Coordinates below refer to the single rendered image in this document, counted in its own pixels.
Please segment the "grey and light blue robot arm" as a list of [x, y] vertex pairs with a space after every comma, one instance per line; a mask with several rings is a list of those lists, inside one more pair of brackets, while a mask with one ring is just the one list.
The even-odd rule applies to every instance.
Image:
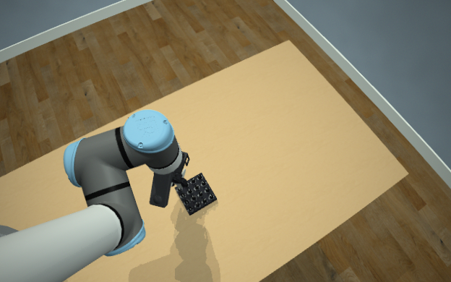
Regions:
[[154, 172], [150, 204], [165, 208], [181, 160], [171, 123], [154, 110], [68, 145], [64, 169], [82, 186], [88, 208], [0, 237], [0, 282], [63, 282], [139, 244], [146, 231], [126, 171], [147, 163]]

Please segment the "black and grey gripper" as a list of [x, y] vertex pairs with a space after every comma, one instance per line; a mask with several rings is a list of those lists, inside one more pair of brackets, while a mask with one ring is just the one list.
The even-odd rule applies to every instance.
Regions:
[[[173, 183], [171, 183], [172, 187], [177, 185], [177, 187], [178, 187], [177, 189], [184, 188], [186, 186], [187, 180], [184, 178], [186, 169], [183, 170], [183, 168], [184, 168], [185, 164], [186, 164], [186, 166], [188, 166], [188, 163], [190, 160], [188, 153], [185, 153], [183, 151], [181, 151], [181, 152], [182, 152], [182, 160], [181, 160], [179, 167], [173, 172], [173, 178], [172, 178]], [[188, 160], [186, 162], [187, 158], [188, 158]]]

